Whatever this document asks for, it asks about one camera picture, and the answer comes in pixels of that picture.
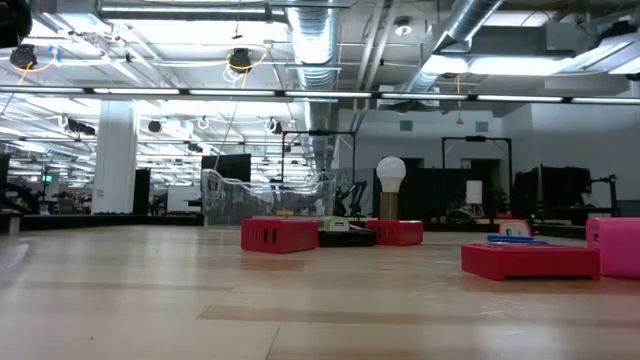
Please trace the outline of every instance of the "pink box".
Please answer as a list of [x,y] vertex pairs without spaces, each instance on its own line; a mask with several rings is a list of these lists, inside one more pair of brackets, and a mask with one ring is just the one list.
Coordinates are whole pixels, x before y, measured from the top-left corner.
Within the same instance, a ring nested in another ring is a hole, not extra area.
[[422,244],[422,221],[368,220],[367,229],[376,232],[376,243],[386,246]]
[[242,250],[272,254],[312,250],[318,247],[317,221],[244,219]]
[[640,218],[591,218],[587,246],[600,250],[604,276],[640,278]]

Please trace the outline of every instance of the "white pillar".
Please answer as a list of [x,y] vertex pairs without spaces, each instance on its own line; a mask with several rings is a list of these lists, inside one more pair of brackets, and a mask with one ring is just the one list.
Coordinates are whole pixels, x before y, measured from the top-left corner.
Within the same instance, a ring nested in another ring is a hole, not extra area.
[[139,118],[131,101],[102,101],[92,212],[130,213]]
[[60,173],[47,172],[47,176],[51,177],[51,181],[46,182],[47,179],[44,179],[44,173],[42,173],[42,182],[46,182],[47,184],[44,199],[47,201],[57,201],[58,199],[54,198],[53,195],[58,195],[60,192]]

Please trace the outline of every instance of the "clear plastic enclosure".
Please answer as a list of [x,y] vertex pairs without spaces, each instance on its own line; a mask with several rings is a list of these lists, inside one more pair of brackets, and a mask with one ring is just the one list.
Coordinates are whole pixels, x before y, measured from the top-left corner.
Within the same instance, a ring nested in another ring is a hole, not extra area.
[[239,225],[253,217],[322,217],[333,214],[336,175],[322,172],[306,183],[248,183],[202,172],[205,226]]

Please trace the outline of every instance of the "white container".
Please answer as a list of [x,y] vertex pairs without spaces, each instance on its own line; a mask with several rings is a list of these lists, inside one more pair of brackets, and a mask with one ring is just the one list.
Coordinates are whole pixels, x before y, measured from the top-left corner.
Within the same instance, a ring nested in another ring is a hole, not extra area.
[[469,205],[482,204],[482,181],[479,181],[479,180],[467,181],[467,204]]

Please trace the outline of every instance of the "white wall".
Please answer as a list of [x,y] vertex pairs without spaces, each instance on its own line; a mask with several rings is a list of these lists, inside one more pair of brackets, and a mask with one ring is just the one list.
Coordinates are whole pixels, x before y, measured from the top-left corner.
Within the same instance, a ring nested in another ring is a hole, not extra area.
[[[527,105],[505,116],[503,132],[513,139],[516,171],[544,164],[588,168],[592,178],[616,174],[618,199],[640,199],[638,107]],[[606,184],[594,185],[592,197],[610,206]]]
[[[341,130],[348,129],[352,116],[351,110],[340,111]],[[463,111],[462,119],[464,124],[456,123],[458,112],[455,111],[443,115],[440,112],[398,114],[371,110],[358,132],[356,168],[374,168],[386,156],[423,158],[425,167],[440,167],[443,136],[502,135],[502,119],[494,118],[490,111]],[[413,131],[400,131],[401,120],[413,121]],[[476,133],[476,121],[488,122],[489,132]],[[447,148],[447,167],[450,168],[460,167],[461,159],[506,159],[505,152],[492,143],[449,141]],[[338,141],[335,155],[338,160],[334,163],[340,168],[352,166],[351,149],[341,141]]]
[[[450,149],[447,152],[448,168],[459,168],[462,159],[506,159],[505,153],[490,142],[467,143],[464,141],[449,141],[447,142],[447,148]],[[439,168],[442,166],[441,154],[440,138],[412,140],[359,138],[356,151],[356,168],[375,168],[378,162],[386,156],[422,158],[424,159],[425,168]]]
[[[458,124],[458,112],[442,114],[439,111],[409,112],[370,110],[364,117],[358,136],[373,138],[423,139],[425,137],[476,135],[476,122],[489,123],[486,136],[500,136],[502,119],[494,118],[491,111],[462,111],[464,124]],[[353,119],[352,110],[340,110],[340,129],[347,131]],[[400,131],[400,121],[413,121],[413,131]]]

